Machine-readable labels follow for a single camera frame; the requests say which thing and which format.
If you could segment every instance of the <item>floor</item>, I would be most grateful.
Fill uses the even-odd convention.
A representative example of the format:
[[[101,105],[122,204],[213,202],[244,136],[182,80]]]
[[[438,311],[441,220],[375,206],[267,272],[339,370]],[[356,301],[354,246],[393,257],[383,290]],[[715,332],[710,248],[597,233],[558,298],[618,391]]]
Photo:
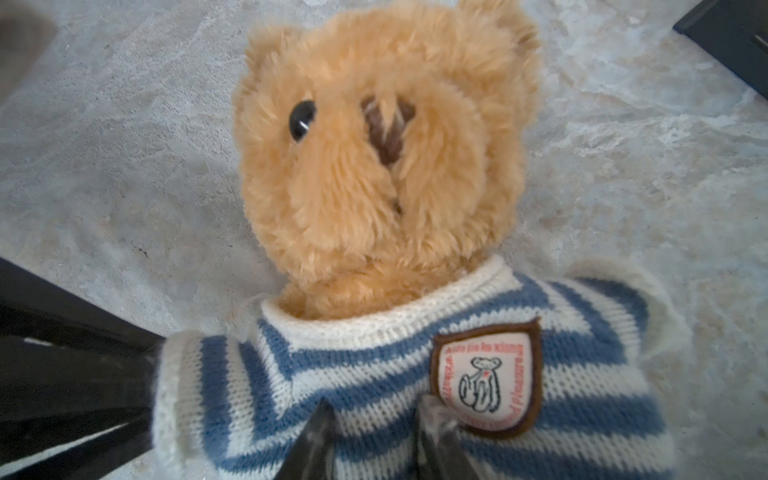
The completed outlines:
[[[681,478],[768,468],[768,102],[673,23],[697,0],[524,0],[545,108],[503,252],[630,257],[694,329],[647,365]],[[0,255],[137,325],[224,331],[282,284],[241,213],[229,95],[255,21],[365,0],[36,0],[59,32],[0,108]],[[109,476],[164,478],[151,453]],[[205,469],[190,478],[214,478]]]

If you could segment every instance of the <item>blue and white striped sweater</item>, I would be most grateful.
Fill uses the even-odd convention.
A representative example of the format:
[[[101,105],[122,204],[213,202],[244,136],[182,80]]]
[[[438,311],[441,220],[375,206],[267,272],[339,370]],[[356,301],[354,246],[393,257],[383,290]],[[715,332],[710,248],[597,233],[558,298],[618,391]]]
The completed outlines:
[[[658,343],[664,323],[679,316],[639,270],[604,261],[586,271],[589,278],[543,282],[494,257],[385,313],[304,322],[267,301],[245,343],[173,336],[158,380],[159,458],[177,475],[202,455],[222,478],[271,479],[326,398],[339,419],[338,478],[410,478],[433,337],[540,316],[541,411],[514,439],[462,433],[478,468],[486,478],[669,478],[674,447],[637,364],[652,347],[642,333],[650,329]]]

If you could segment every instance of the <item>stuffed animal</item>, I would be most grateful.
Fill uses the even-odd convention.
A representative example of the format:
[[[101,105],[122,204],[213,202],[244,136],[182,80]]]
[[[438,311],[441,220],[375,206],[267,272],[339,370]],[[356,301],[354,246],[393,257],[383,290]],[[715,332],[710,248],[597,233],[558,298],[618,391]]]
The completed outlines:
[[[538,280],[492,252],[524,188],[538,48],[517,0],[399,2],[250,38],[242,195],[288,285],[244,341],[165,343],[153,429],[171,474],[200,456],[272,479],[327,399],[337,478],[412,478],[432,392],[483,478],[672,475],[639,368],[684,331],[663,288],[612,260]]]

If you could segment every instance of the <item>embroidered badge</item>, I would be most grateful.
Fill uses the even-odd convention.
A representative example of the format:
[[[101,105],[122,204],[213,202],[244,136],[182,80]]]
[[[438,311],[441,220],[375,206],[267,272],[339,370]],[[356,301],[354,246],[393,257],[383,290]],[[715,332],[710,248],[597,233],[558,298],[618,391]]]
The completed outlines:
[[[435,337],[432,394],[467,430],[509,438],[533,426],[542,396],[538,321]]]

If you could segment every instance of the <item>black eye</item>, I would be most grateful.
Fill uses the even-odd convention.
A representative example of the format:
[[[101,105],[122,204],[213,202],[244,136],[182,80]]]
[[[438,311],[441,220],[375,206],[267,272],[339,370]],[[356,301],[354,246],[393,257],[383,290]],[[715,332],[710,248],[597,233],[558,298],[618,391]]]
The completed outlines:
[[[317,112],[315,102],[311,100],[305,100],[293,107],[288,120],[288,128],[290,128],[290,135],[295,141],[301,140],[306,132],[310,131],[310,124],[315,119],[315,112]]]

